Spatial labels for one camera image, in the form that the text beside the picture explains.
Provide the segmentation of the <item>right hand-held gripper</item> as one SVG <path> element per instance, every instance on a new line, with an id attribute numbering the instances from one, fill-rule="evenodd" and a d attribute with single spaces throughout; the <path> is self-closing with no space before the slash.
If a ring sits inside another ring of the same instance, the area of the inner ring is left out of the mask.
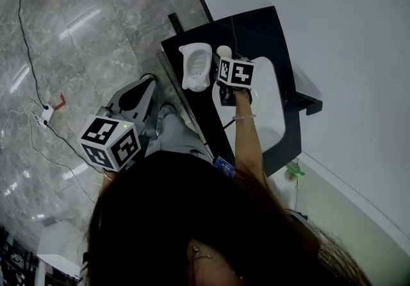
<path id="1" fill-rule="evenodd" d="M 235 106 L 235 90 L 246 89 L 250 94 L 256 64 L 232 58 L 221 58 L 216 53 L 212 53 L 212 58 L 217 68 L 215 81 L 219 86 L 220 104 Z"/>

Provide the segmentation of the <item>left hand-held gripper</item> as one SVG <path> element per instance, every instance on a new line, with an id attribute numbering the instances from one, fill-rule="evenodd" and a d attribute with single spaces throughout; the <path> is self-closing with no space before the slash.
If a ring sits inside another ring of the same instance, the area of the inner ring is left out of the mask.
<path id="1" fill-rule="evenodd" d="M 78 144 L 91 164 L 119 172 L 146 154 L 156 139 L 158 85 L 145 75 L 116 91 L 106 106 L 90 115 L 78 136 Z"/>

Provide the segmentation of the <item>white soap dish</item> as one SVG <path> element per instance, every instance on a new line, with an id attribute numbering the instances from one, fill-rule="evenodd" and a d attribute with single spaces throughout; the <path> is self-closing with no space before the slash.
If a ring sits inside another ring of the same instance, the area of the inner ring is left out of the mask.
<path id="1" fill-rule="evenodd" d="M 210 85 L 211 46 L 196 42 L 180 46 L 179 52 L 183 55 L 183 90 L 204 91 Z"/>

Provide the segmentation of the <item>person's left forearm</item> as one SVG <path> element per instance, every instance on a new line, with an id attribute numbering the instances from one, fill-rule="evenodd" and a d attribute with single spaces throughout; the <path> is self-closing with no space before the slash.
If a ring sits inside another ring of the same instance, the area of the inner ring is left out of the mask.
<path id="1" fill-rule="evenodd" d="M 103 184 L 106 185 L 106 184 L 111 183 L 117 177 L 119 177 L 121 175 L 121 173 L 120 172 L 114 172 L 114 171 L 107 171 L 106 169 L 104 169 L 102 171 L 102 175 L 103 175 Z"/>

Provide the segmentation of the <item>person's right forearm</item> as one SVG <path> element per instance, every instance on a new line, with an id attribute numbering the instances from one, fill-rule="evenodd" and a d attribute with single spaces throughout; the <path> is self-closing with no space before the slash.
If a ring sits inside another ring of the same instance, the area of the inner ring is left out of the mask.
<path id="1" fill-rule="evenodd" d="M 252 175 L 265 186 L 263 155 L 249 96 L 245 90 L 235 90 L 234 96 L 236 99 L 234 116 L 236 168 Z"/>

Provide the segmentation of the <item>white sink basin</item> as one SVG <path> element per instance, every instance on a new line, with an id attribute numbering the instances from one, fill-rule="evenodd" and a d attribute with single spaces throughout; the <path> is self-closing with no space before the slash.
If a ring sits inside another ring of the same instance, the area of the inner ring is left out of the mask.
<path id="1" fill-rule="evenodd" d="M 250 89 L 251 108 L 256 115 L 254 123 L 261 149 L 265 152 L 276 145 L 284 135 L 284 113 L 273 63 L 263 56 L 253 59 L 252 62 L 256 64 L 256 70 Z M 236 108 L 220 104 L 219 86 L 216 84 L 212 88 L 212 98 L 231 149 L 235 150 L 236 126 L 232 117 Z"/>

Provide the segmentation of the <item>person's grey trousers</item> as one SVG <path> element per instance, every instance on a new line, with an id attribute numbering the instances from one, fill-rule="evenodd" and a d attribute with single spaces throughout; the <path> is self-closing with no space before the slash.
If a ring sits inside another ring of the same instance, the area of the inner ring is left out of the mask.
<path id="1" fill-rule="evenodd" d="M 150 140 L 145 157 L 157 151 L 190 154 L 212 163 L 199 135 L 185 124 L 170 103 L 163 103 L 159 110 L 156 138 Z"/>

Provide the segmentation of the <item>person's black top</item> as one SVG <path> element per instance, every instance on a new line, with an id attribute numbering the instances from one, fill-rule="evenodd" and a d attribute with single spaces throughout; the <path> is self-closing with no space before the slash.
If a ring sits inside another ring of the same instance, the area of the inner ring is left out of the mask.
<path id="1" fill-rule="evenodd" d="M 144 158 L 135 176 L 144 185 L 175 196 L 231 197 L 234 183 L 212 163 L 192 154 L 157 151 Z"/>

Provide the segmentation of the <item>black faucet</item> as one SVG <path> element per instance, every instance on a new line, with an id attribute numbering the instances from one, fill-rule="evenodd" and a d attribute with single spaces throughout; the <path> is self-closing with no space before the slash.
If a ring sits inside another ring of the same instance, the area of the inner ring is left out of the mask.
<path id="1" fill-rule="evenodd" d="M 317 114 L 322 111 L 323 102 L 303 93 L 292 91 L 285 95 L 284 110 L 288 113 L 305 110 L 306 115 Z"/>

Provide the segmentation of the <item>blue pouch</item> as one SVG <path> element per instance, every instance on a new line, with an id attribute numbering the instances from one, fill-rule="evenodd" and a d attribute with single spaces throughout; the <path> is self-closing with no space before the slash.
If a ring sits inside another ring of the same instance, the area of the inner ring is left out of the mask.
<path id="1" fill-rule="evenodd" d="M 234 178 L 236 174 L 235 167 L 229 162 L 225 161 L 222 157 L 217 156 L 213 159 L 213 166 L 219 172 L 221 172 L 226 178 Z"/>

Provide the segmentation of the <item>dark cluttered shelf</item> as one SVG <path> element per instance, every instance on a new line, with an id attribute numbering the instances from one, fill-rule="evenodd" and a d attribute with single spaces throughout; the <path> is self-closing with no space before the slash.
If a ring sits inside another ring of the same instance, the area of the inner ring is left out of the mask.
<path id="1" fill-rule="evenodd" d="M 39 259 L 0 225 L 0 280 L 2 286 L 35 286 Z"/>

